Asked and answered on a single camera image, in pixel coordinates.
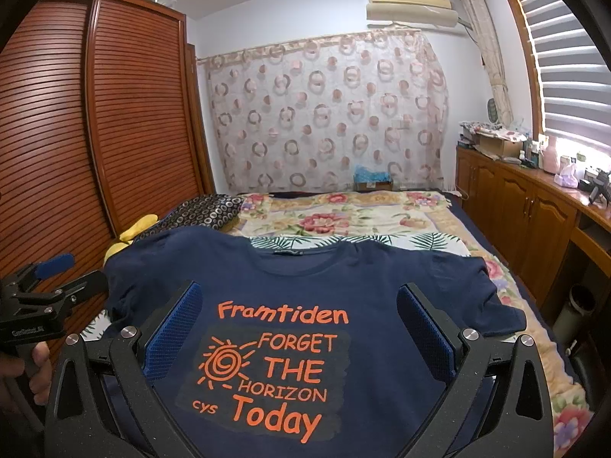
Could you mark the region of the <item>navy blue printed t-shirt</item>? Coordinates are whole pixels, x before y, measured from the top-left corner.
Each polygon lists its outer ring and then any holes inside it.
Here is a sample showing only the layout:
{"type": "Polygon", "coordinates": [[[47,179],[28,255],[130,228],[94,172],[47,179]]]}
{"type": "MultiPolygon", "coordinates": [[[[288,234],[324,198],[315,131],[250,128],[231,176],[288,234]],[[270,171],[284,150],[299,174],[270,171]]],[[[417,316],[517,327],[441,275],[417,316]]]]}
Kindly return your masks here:
{"type": "Polygon", "coordinates": [[[166,375],[163,404],[207,457],[394,457],[433,408],[437,382],[400,318],[416,284],[460,328],[524,330],[485,262],[376,241],[284,255],[183,227],[110,258],[115,329],[142,326],[182,284],[202,307],[166,375]]]}

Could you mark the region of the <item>yellow plush toy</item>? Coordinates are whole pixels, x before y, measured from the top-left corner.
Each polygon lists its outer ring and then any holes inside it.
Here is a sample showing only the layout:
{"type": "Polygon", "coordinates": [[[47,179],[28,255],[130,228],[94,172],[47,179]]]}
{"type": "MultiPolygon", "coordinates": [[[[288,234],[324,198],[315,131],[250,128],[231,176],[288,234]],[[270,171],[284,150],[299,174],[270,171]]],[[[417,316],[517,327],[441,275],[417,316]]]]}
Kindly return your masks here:
{"type": "Polygon", "coordinates": [[[158,216],[156,214],[146,214],[142,216],[131,227],[119,235],[118,240],[106,251],[102,263],[106,265],[107,261],[109,261],[113,255],[131,245],[138,236],[147,231],[147,229],[153,227],[156,222],[158,222],[158,216]]]}

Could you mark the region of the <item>palm leaf print blanket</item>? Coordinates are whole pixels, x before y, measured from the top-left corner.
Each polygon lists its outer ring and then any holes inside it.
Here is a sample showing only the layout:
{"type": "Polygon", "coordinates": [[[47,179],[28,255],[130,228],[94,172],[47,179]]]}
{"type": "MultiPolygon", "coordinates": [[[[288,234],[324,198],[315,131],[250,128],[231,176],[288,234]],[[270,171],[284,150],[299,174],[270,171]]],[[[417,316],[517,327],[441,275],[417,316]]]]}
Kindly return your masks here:
{"type": "Polygon", "coordinates": [[[391,247],[413,251],[440,251],[458,256],[469,256],[470,252],[464,242],[457,236],[440,232],[418,232],[415,234],[374,234],[360,236],[270,236],[252,237],[255,248],[273,251],[293,251],[328,247],[341,242],[362,243],[377,242],[391,247]]]}

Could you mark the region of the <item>floral bed quilt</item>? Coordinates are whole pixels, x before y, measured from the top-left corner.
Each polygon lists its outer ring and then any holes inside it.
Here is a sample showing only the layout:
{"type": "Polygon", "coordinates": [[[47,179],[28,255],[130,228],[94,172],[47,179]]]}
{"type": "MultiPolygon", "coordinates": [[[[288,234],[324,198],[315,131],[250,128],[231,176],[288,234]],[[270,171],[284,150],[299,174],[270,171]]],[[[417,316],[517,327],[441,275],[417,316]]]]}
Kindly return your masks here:
{"type": "Polygon", "coordinates": [[[282,198],[246,194],[227,229],[234,236],[368,236],[444,233],[482,258],[497,295],[526,314],[526,333],[537,343],[551,398],[554,455],[566,456],[593,417],[586,392],[528,290],[509,271],[488,239],[466,215],[455,194],[374,191],[282,198]]]}

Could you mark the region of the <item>wooden side cabinet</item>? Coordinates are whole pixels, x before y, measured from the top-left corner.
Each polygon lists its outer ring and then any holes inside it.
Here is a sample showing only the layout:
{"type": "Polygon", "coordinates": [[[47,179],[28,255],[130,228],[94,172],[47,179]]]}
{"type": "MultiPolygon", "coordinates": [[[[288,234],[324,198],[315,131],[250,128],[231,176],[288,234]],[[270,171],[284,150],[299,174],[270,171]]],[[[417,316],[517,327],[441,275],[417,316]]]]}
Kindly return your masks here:
{"type": "Polygon", "coordinates": [[[573,280],[603,303],[610,293],[610,207],[556,185],[540,169],[495,161],[458,147],[462,208],[550,315],[573,280]]]}

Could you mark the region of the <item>dark circle patterned pillow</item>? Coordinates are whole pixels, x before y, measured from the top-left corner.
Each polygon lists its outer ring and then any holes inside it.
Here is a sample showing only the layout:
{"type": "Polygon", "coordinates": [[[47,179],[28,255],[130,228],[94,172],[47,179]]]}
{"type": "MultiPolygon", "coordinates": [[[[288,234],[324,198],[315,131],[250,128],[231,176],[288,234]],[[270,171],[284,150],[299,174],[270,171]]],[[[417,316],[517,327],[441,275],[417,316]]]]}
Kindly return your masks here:
{"type": "Polygon", "coordinates": [[[135,240],[140,241],[182,226],[206,226],[221,231],[237,219],[242,204],[242,197],[228,194],[208,194],[191,198],[149,229],[139,233],[135,240]]]}

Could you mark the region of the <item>brown louvered wardrobe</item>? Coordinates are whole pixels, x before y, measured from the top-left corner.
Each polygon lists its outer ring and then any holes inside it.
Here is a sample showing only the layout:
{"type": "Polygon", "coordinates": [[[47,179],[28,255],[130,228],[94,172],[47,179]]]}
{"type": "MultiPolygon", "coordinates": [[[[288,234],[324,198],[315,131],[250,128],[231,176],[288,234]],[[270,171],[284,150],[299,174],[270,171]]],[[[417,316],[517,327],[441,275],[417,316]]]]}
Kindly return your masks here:
{"type": "Polygon", "coordinates": [[[1,54],[1,271],[102,265],[147,214],[212,194],[185,16],[148,0],[39,0],[1,54]]]}

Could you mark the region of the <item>box with blue cloth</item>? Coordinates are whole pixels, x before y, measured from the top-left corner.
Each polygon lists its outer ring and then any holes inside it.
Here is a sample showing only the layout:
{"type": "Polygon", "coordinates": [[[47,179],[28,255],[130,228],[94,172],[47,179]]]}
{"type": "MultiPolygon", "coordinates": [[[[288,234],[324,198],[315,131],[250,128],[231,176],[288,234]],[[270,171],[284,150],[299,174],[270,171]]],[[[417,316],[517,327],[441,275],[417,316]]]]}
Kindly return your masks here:
{"type": "Polygon", "coordinates": [[[364,166],[354,169],[353,184],[354,189],[360,192],[392,190],[394,186],[389,173],[371,171],[364,166]]]}

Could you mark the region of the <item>cardboard box on cabinet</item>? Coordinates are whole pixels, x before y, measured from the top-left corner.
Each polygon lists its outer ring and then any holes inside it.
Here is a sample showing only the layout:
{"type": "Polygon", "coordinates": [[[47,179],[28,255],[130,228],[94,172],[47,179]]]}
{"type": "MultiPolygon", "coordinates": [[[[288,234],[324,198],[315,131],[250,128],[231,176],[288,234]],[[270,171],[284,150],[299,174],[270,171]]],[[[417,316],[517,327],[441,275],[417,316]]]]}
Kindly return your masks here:
{"type": "Polygon", "coordinates": [[[520,151],[523,149],[523,143],[504,140],[500,137],[480,135],[478,137],[477,147],[483,153],[499,158],[518,157],[520,151]]]}

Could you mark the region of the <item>pink bottle on cabinet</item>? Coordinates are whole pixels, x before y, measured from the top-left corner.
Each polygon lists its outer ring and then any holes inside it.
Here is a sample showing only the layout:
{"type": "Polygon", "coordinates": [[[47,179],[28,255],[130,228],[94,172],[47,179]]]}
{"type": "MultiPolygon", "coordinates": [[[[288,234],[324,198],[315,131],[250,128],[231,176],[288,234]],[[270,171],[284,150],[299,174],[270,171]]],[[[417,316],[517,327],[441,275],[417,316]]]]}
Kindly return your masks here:
{"type": "Polygon", "coordinates": [[[549,135],[547,145],[543,150],[543,170],[552,175],[557,174],[560,169],[560,159],[556,144],[557,137],[549,135]]]}

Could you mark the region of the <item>small round fan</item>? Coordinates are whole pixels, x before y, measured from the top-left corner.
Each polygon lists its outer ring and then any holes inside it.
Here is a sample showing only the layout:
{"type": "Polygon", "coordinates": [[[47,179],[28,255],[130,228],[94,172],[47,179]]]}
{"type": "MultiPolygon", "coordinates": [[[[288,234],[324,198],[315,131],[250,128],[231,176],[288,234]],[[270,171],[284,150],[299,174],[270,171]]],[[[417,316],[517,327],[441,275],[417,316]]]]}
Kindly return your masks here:
{"type": "Polygon", "coordinates": [[[493,98],[490,98],[487,101],[487,113],[488,113],[488,119],[491,123],[499,122],[499,114],[497,111],[496,102],[493,98]]]}

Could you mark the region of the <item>pink circle patterned curtain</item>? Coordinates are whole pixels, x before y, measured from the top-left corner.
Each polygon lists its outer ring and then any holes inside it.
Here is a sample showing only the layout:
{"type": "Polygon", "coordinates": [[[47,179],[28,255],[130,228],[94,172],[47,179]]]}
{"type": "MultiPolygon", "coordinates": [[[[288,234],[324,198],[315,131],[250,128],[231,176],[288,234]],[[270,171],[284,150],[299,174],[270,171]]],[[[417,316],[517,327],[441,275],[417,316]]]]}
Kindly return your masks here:
{"type": "Polygon", "coordinates": [[[443,186],[448,84],[422,31],[293,40],[203,64],[231,190],[347,190],[359,169],[399,189],[443,186]]]}

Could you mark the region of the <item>striped window blind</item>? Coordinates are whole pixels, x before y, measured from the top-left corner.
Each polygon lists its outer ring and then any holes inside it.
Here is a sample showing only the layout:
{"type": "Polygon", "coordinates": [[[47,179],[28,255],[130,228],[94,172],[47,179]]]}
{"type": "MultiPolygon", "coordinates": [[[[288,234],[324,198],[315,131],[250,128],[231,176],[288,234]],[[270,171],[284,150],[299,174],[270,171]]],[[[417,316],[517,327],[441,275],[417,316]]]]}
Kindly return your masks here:
{"type": "Polygon", "coordinates": [[[537,68],[543,131],[610,150],[610,70],[563,0],[516,0],[537,68]]]}

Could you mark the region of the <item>beige tied side curtain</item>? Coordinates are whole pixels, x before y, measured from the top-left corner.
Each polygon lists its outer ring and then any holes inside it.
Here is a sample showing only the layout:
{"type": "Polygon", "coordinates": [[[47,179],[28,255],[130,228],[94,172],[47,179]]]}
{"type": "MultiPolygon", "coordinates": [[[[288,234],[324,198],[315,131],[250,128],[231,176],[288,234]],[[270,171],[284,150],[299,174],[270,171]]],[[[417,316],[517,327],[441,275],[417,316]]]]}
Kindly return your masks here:
{"type": "Polygon", "coordinates": [[[504,127],[509,127],[514,121],[509,87],[506,84],[502,53],[487,3],[485,0],[461,0],[461,2],[469,17],[483,58],[483,66],[489,77],[499,122],[504,127]]]}

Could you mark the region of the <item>wall air conditioner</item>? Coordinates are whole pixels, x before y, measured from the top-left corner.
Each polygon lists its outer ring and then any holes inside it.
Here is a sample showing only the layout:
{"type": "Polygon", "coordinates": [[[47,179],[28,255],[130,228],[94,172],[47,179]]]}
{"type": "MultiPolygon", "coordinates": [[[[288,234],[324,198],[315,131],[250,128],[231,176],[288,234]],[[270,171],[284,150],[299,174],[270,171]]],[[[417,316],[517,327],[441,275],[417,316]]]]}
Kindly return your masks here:
{"type": "Polygon", "coordinates": [[[459,14],[453,9],[451,0],[368,0],[369,21],[429,24],[441,27],[456,27],[459,14]]]}

